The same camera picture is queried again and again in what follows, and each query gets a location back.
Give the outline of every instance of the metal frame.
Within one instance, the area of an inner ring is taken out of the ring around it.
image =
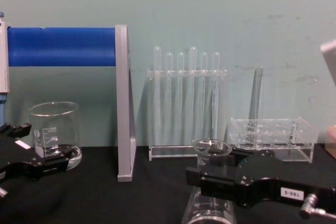
[[[118,181],[130,182],[133,177],[135,152],[137,149],[129,40],[126,25],[116,25],[115,30],[119,162]]]

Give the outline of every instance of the glass beaker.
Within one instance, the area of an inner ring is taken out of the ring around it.
[[[73,102],[46,102],[29,109],[36,153],[40,157],[53,156],[63,148],[71,147],[68,170],[76,167],[82,159],[78,108],[79,105]]]
[[[194,143],[197,152],[197,167],[210,168],[225,174],[227,155],[232,151],[231,146],[215,139],[203,139]],[[194,187],[189,198],[182,224],[234,224],[236,218],[233,203],[229,200],[217,199],[201,194],[199,187]]]

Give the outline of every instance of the test tube rack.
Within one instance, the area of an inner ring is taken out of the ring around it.
[[[148,70],[149,159],[196,156],[193,141],[224,138],[227,71],[220,54],[162,53],[154,48]]]

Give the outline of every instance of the glassware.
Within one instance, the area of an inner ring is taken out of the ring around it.
[[[232,151],[231,146],[214,139],[198,140],[194,143],[197,152],[197,167],[211,168],[221,173],[226,170],[226,158]],[[233,203],[201,194],[201,189],[194,187],[188,201],[182,224],[234,224]]]
[[[78,108],[79,105],[73,102],[46,102],[29,109],[35,151],[39,156],[53,156],[63,148],[71,147],[73,152],[68,169],[80,163]]]

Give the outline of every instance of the clear plastic tray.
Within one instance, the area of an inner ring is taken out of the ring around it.
[[[244,150],[273,150],[283,161],[312,162],[318,131],[303,118],[231,119],[231,144]]]

